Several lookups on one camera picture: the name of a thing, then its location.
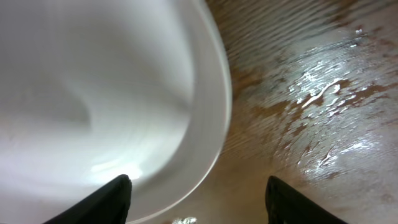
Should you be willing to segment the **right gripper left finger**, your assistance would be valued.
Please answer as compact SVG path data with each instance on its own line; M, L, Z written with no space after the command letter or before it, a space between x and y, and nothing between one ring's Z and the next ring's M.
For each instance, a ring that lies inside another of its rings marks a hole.
M132 182L123 174L44 224L125 224Z

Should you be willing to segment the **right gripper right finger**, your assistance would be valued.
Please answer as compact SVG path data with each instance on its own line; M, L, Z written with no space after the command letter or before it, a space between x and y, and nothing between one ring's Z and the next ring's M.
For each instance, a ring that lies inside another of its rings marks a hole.
M268 224L347 224L276 176L267 181Z

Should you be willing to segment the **white plate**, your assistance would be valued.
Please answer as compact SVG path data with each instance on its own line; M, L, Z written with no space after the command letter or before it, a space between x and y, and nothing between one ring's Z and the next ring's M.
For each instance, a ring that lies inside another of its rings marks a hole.
M190 195L231 119L205 1L1 1L1 222L43 223L126 174L127 221Z

